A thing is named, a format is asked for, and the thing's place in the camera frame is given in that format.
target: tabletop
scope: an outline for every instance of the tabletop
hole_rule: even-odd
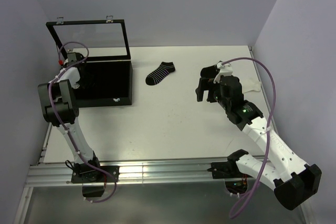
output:
[[[116,52],[117,48],[92,48],[90,55]],[[237,57],[251,57],[247,46],[133,47],[133,104],[100,108],[81,108],[79,124],[101,161],[138,161],[226,157],[238,149],[262,155],[259,147],[226,117],[217,103],[196,101],[200,71]],[[146,76],[162,61],[174,62],[176,71],[155,86]],[[232,63],[233,75],[240,80],[258,80],[252,61]],[[268,117],[262,92],[248,92],[253,102]],[[61,133],[52,127],[45,163],[73,161]]]

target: black box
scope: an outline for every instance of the black box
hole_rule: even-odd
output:
[[[122,53],[122,55],[104,56],[98,53],[98,55],[93,57],[90,50],[89,58],[86,61],[85,73],[91,76],[94,84],[85,89],[81,87],[74,89],[74,92],[80,108],[132,105],[133,68],[123,19],[113,20],[111,16],[103,20],[63,22],[61,19],[57,22],[47,22],[46,26],[55,40],[58,49],[63,46],[62,43],[68,42],[68,40],[64,40],[64,37],[70,37],[71,41],[84,43],[91,50],[94,50],[92,48],[99,48],[98,50],[104,51],[106,47],[117,47],[123,43],[125,53]],[[113,36],[111,36],[111,34],[115,34],[114,32],[106,32],[107,28],[111,26],[119,26],[119,28],[121,26],[123,41],[120,40],[121,36],[115,40]],[[75,32],[64,33],[64,30],[59,32],[55,30],[55,28],[59,30],[65,27],[72,27]],[[69,44],[69,46],[75,47],[76,44]],[[67,53],[72,50],[73,49],[64,48],[61,51],[64,59],[67,59]]]

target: gray wall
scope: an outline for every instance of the gray wall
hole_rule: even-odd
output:
[[[49,20],[124,18],[131,46],[253,45],[276,0],[38,0]]]
[[[336,223],[335,0],[277,0],[255,44],[275,77],[280,135],[322,169],[312,206],[319,223]],[[271,86],[262,75],[269,98]]]
[[[56,73],[55,44],[36,0],[0,0],[0,216],[11,223],[29,164],[36,163],[47,124],[37,85]]]

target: black sock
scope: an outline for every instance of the black sock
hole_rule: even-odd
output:
[[[146,77],[147,85],[153,86],[160,83],[168,74],[175,71],[172,62],[162,62],[157,69]]]
[[[219,73],[219,69],[217,68],[217,64],[216,64],[210,67],[202,68],[201,77],[215,78],[218,73]]]

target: purple cable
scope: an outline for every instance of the purple cable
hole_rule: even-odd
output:
[[[267,119],[266,128],[268,128],[270,126],[270,123],[271,123],[271,119],[272,119],[272,116],[273,116],[273,113],[274,113],[274,108],[275,108],[275,102],[276,102],[276,91],[275,91],[274,79],[273,79],[270,71],[267,69],[267,67],[263,63],[261,63],[259,60],[256,60],[256,59],[253,59],[253,58],[247,58],[247,57],[235,58],[235,59],[223,62],[222,65],[225,65],[225,64],[228,64],[230,62],[237,61],[237,60],[251,60],[251,61],[254,61],[254,62],[258,63],[259,65],[261,65],[265,69],[265,71],[269,75],[269,78],[271,79],[272,88],[273,88],[273,103],[272,103],[272,106],[271,106],[271,109],[270,109],[270,112],[269,112],[269,117]],[[231,208],[230,213],[229,213],[230,219],[236,218],[237,216],[239,216],[241,214],[241,212],[244,211],[245,207],[247,206],[247,204],[251,200],[252,195],[254,194],[257,187],[259,186],[260,178],[261,178],[262,173],[265,169],[265,166],[266,166],[266,163],[267,163],[267,158],[268,158],[268,153],[269,153],[269,145],[270,145],[270,132],[269,131],[267,131],[266,136],[267,136],[267,142],[266,142],[265,157],[264,157],[264,160],[262,161],[262,165],[261,165],[260,171],[258,173],[258,176],[256,178],[256,181],[255,181],[252,189],[250,191],[244,193],[244,195],[233,205],[233,207]],[[234,213],[234,210],[237,208],[237,206],[244,199],[246,199],[246,200],[244,201],[243,205],[237,210],[236,213]]]
[[[83,63],[83,62],[86,61],[86,60],[88,59],[88,57],[89,57],[89,49],[88,49],[88,47],[87,47],[86,45],[84,45],[83,43],[80,43],[80,42],[76,42],[76,41],[69,41],[69,42],[65,43],[65,44],[59,49],[59,51],[58,51],[58,59],[60,59],[60,54],[61,54],[61,51],[62,51],[62,49],[64,48],[64,46],[66,46],[67,44],[70,44],[70,43],[80,44],[80,45],[82,45],[83,47],[85,47],[85,49],[86,49],[86,51],[87,51],[87,55],[86,55],[86,57],[84,57],[84,58],[81,59],[80,61],[76,62],[75,64],[72,64],[71,66],[68,66],[67,68],[65,68],[65,69],[64,69],[58,76],[56,76],[56,77],[50,82],[49,87],[48,87],[48,93],[49,93],[49,99],[50,99],[51,107],[53,108],[53,111],[54,111],[54,113],[55,113],[55,116],[56,116],[57,120],[58,120],[59,123],[62,125],[62,127],[64,128],[65,131],[67,131],[67,130],[69,130],[69,129],[66,127],[66,125],[65,125],[64,122],[62,121],[61,117],[59,116],[58,112],[56,111],[56,107],[55,107],[55,104],[54,104],[54,101],[53,101],[53,96],[52,96],[52,94],[51,94],[51,87],[53,86],[53,84],[54,84],[60,77],[63,76],[63,74],[64,74],[66,71],[68,71],[70,68],[72,68],[72,67],[74,67],[74,66],[76,66],[76,65],[78,65],[78,64]],[[103,170],[103,169],[100,169],[100,168],[98,168],[98,167],[95,167],[95,166],[89,164],[89,163],[85,160],[85,158],[80,154],[80,150],[78,149],[78,147],[77,147],[77,145],[76,145],[76,143],[75,143],[75,140],[74,140],[74,138],[72,137],[71,133],[68,132],[67,134],[68,134],[68,136],[69,136],[69,138],[70,138],[70,141],[71,141],[72,145],[74,146],[75,151],[76,151],[76,152],[79,152],[79,154],[78,154],[79,158],[80,158],[80,159],[81,159],[87,166],[89,166],[89,167],[91,167],[92,169],[95,169],[95,170],[97,170],[97,171],[99,171],[99,172],[101,172],[101,173],[104,173],[105,175],[107,175],[107,176],[111,177],[112,179],[114,179],[114,177],[113,177],[110,173],[106,172],[106,171]],[[111,197],[113,196],[113,194],[114,194],[114,192],[115,192],[116,189],[117,189],[117,183],[114,182],[114,189],[113,189],[112,193],[111,193],[108,197],[106,197],[106,198],[104,198],[104,199],[101,199],[101,200],[89,200],[89,199],[86,199],[86,200],[87,200],[87,201],[90,201],[90,202],[92,202],[92,203],[100,203],[100,202],[104,202],[104,201],[108,200],[109,198],[111,198]]]

